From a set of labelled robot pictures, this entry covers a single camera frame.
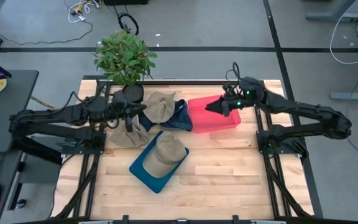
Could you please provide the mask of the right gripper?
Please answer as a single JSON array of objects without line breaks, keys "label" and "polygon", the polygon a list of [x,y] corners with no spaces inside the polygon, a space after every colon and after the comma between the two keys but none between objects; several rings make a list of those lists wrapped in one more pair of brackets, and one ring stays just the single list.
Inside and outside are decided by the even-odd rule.
[{"label": "right gripper", "polygon": [[229,116],[232,110],[254,106],[262,99],[262,86],[251,77],[241,79],[236,85],[227,83],[223,90],[223,96],[207,104],[206,111]]}]

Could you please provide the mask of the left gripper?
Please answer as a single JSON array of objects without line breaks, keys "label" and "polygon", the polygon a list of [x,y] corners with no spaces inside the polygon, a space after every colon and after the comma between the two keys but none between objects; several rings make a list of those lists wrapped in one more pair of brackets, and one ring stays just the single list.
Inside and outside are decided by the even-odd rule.
[{"label": "left gripper", "polygon": [[113,125],[107,123],[107,126],[116,129],[120,124],[120,119],[123,119],[126,131],[131,133],[133,132],[133,118],[136,114],[142,113],[146,107],[142,104],[132,105],[127,101],[122,90],[116,91],[112,94],[112,102],[109,104],[109,112],[113,115],[113,118],[109,120],[113,122]]}]

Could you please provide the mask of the tan baseball cap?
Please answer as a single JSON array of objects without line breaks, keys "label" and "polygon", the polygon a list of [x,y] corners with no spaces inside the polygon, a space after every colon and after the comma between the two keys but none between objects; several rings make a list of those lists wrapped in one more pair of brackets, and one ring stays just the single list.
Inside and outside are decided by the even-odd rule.
[{"label": "tan baseball cap", "polygon": [[152,177],[162,178],[179,165],[186,155],[185,146],[178,138],[164,131],[145,157],[143,167]]},{"label": "tan baseball cap", "polygon": [[132,124],[132,132],[127,131],[125,122],[120,123],[110,135],[109,140],[121,147],[139,148],[146,145],[150,139],[145,128],[136,121]]},{"label": "tan baseball cap", "polygon": [[145,116],[153,123],[164,123],[168,121],[175,111],[175,93],[152,92],[142,102],[146,106],[143,110]]}]

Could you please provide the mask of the blue denim baseball cap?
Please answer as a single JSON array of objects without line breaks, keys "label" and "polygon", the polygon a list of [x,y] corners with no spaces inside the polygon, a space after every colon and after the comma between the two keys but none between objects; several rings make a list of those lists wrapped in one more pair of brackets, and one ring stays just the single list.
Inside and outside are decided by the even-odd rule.
[{"label": "blue denim baseball cap", "polygon": [[[158,123],[151,122],[151,120],[149,120],[144,113],[139,114],[139,123],[146,131],[150,131],[151,127],[158,125]],[[187,102],[185,100],[176,101],[174,114],[168,121],[160,123],[160,126],[166,129],[192,131],[193,125],[188,113]]]}]

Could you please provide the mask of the pink plastic bin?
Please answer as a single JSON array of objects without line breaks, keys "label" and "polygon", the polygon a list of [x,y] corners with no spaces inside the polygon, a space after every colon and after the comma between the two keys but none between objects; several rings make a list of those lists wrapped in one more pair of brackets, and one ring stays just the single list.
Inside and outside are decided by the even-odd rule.
[{"label": "pink plastic bin", "polygon": [[239,112],[234,110],[228,117],[206,110],[206,105],[219,99],[219,95],[188,100],[188,113],[196,134],[235,128],[241,123]]}]

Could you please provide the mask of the potted green plant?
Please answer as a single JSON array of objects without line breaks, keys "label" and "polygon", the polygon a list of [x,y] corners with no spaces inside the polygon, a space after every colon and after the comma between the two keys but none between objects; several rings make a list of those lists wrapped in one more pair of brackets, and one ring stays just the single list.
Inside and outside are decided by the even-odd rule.
[{"label": "potted green plant", "polygon": [[109,80],[123,86],[128,101],[141,103],[143,86],[139,83],[155,67],[157,54],[143,40],[126,31],[115,32],[96,44],[94,64]]}]

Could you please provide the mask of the blue plastic bin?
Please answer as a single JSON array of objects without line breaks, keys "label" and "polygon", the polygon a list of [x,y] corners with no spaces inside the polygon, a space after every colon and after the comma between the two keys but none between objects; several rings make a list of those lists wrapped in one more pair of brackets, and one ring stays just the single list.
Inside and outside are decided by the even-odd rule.
[{"label": "blue plastic bin", "polygon": [[151,148],[155,145],[157,137],[164,131],[160,131],[154,138],[151,140],[149,145],[141,152],[139,157],[132,163],[129,168],[131,174],[137,177],[143,184],[145,184],[151,191],[158,194],[162,191],[162,189],[166,186],[168,181],[172,178],[176,170],[180,167],[181,163],[185,160],[187,155],[189,154],[189,149],[185,147],[187,155],[186,157],[177,165],[170,173],[168,173],[165,177],[155,178],[152,177],[143,167],[143,161]]}]

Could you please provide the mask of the black box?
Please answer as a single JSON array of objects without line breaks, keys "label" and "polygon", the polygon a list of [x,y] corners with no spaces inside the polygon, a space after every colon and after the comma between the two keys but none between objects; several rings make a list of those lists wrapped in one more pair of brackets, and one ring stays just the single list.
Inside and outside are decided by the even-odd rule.
[{"label": "black box", "polygon": [[103,0],[104,4],[107,6],[116,6],[116,5],[146,5],[149,3],[149,0]]}]

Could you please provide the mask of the black side desk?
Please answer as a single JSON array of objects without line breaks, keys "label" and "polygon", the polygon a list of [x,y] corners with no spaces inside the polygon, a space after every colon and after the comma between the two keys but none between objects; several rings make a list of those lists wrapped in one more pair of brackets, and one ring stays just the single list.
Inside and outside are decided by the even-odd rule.
[{"label": "black side desk", "polygon": [[39,75],[37,70],[11,70],[10,73],[12,77],[7,80],[7,86],[0,92],[0,218],[22,156],[20,150],[11,148],[9,117],[27,108]]}]

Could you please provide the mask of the grey desk leg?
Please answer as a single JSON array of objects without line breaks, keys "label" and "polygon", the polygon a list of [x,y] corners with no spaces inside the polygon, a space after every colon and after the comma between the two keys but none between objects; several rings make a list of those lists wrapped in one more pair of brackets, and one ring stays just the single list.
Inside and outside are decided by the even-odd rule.
[{"label": "grey desk leg", "polygon": [[356,0],[342,0],[332,12],[307,12],[305,18],[322,22],[358,22],[358,14],[348,12],[355,2]]},{"label": "grey desk leg", "polygon": [[355,100],[358,101],[358,92],[352,91],[352,92],[336,92],[333,91],[329,95],[330,99],[332,100]]}]

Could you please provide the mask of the black table frame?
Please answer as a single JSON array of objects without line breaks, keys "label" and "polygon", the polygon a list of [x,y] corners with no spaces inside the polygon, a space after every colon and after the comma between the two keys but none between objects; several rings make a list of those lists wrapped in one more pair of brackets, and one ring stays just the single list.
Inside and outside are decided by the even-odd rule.
[{"label": "black table frame", "polygon": [[[145,83],[145,98],[154,92],[176,93],[175,99],[223,94],[221,83],[179,84],[179,80]],[[239,111],[241,122],[231,129],[194,134],[172,133],[190,150],[189,156],[159,194],[129,171],[143,148],[126,149],[107,140],[99,159],[90,218],[93,220],[228,220],[271,219],[264,160],[258,151],[255,109]],[[108,137],[113,130],[107,129]],[[281,154],[287,189],[307,213],[314,215],[301,159]],[[72,157],[60,170],[52,216],[60,213],[75,193],[83,156]]]}]

